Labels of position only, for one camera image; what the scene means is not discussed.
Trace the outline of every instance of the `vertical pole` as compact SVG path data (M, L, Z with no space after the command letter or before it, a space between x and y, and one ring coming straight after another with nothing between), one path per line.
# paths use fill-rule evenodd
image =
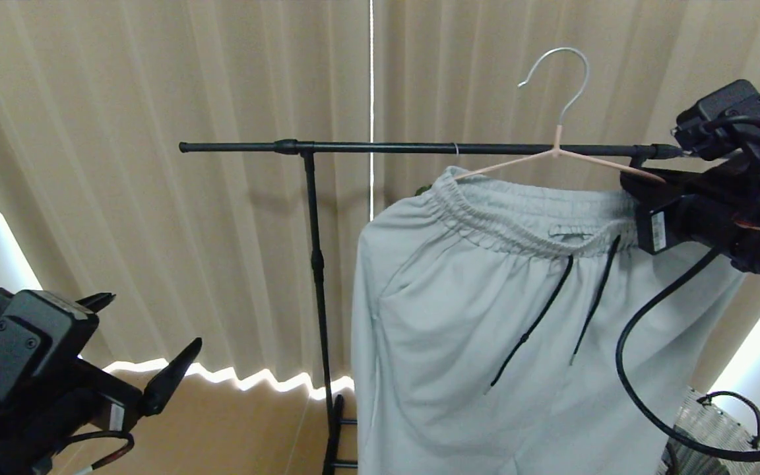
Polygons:
M316 195L316 162L314 153L302 151L304 170L307 172L307 201L310 208L310 265L313 267L313 281L316 288L316 305L319 311L319 337L322 342L322 368L325 370L325 398L327 400L328 434L333 438L338 433L338 421L334 418L333 394L330 390L330 355L328 348L327 310L325 307L325 256L322 255L319 235L319 198Z

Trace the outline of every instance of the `black drawstring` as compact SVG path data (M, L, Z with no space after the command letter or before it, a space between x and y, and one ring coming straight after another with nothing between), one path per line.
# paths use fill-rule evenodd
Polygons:
M497 376L494 377L494 381L491 382L491 386L494 386L497 384L498 379L500 379L500 376L503 375L503 370L506 369L507 364L509 364L509 360L512 359L512 357L515 355L515 352L518 351L518 348L521 348L521 345L523 345L528 338L530 338L530 335L532 334L533 330L536 330L536 327L541 322L541 319L544 318L545 313L547 313L547 310L550 308L550 306L553 304L553 301L555 301L555 296L559 295L559 291L561 291L561 286L565 284L565 280L567 280L567 275L571 273L571 268L573 267L573 256L567 256L567 267L565 267L565 271L561 274L561 279L559 280L559 283L557 286L555 286L555 289L553 290L553 293L550 295L550 299L547 300L547 303L545 304L544 308L541 309L541 313L539 313L538 318L536 321L533 322L533 325L527 330L526 333L524 333L524 336L521 337L520 340L518 340L518 343L515 344L515 348L512 348L512 352L509 352L509 356L506 357L506 360L503 361L503 364L500 366L500 371L497 371Z
M579 344L583 342L585 337L585 331L588 330L588 324L591 323L591 317L594 316L594 312L597 311L597 306L600 305L600 298L603 297L603 289L606 287L606 281L609 280L609 271L612 270L612 262L615 261L615 255L618 253L618 244L621 243L621 237L615 237L612 246L609 247L609 256L606 258L606 268L603 270L603 277L600 279L600 283L597 285L597 293L594 295L594 301L591 303L591 308L588 310L588 316L585 317L585 324L583 325L583 331L579 334L579 340L577 345L573 348L573 355L571 355L571 361L568 364L573 365L573 358L576 358L579 351Z

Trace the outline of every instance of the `metal hook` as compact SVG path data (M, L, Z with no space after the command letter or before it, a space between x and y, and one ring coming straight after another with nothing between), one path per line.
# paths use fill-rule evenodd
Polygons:
M530 82L530 78L532 77L533 73L536 72L536 69L538 65L541 63L544 58L550 56L554 52L559 51L570 51L573 52L573 54L576 54L580 57L580 59L583 60L583 65L585 66L585 78L583 78L583 85L579 87L579 91L577 91L576 94L574 94L573 98L568 100L567 104L565 104L564 108L561 109L561 114L559 114L559 125L562 124L562 121L564 121L565 118L565 112L567 112L567 109L570 108L570 106L573 105L574 102L576 102L577 99L579 99L579 96L582 96L583 92L585 92L585 87L588 85L588 70L590 67L588 66L588 57L585 56L585 53L582 51L579 51L577 48L571 48L570 46L562 46L559 48L553 48L550 51L547 51L541 57L538 58L535 64L533 64L533 67L530 69L530 72L527 74L527 79L524 79L518 84L518 87L522 87L528 82Z

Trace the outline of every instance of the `beige curtain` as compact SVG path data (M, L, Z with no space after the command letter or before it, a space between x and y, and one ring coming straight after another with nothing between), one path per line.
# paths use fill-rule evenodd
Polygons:
M679 112L734 79L760 90L760 2L422 0L377 2L378 141L552 143L559 111L582 81L582 63L555 55L522 90L532 63L556 46L588 55L591 78L565 117L565 144L676 143ZM377 156L376 203L413 195L445 166L492 156ZM699 159L658 163L703 170ZM618 174L570 160L494 172L516 183L617 189ZM760 316L750 277L714 332L693 384L705 390Z
M0 3L0 210L47 289L117 301L84 357L320 380L303 165L178 141L367 141L365 2ZM334 376L368 157L317 157Z
M205 338L208 369L319 379L301 162L180 154L178 141L367 141L369 3L0 3L0 210L40 282L117 303L85 356L175 354ZM732 79L760 90L760 2L380 1L374 4L377 141L549 142L591 60L565 143L672 143L676 114ZM374 212L446 165L505 157L376 156ZM334 375L347 373L350 281L369 214L369 158L320 156ZM695 170L674 160L660 166ZM614 189L576 162L496 174ZM705 389L760 315L747 280L709 343Z

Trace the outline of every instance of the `wooden floor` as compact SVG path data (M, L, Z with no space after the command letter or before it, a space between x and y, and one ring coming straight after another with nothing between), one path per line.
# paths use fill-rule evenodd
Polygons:
M152 376L115 374L139 388ZM346 417L355 417L353 393L344 396ZM97 474L320 474L327 444L325 401L310 399L303 386L281 393L262 382L241 391L232 381L213 384L191 375L161 415L141 419L132 433L135 448ZM78 472L120 444L100 439L73 445L55 457L52 473ZM356 459L356 426L343 427L340 458Z

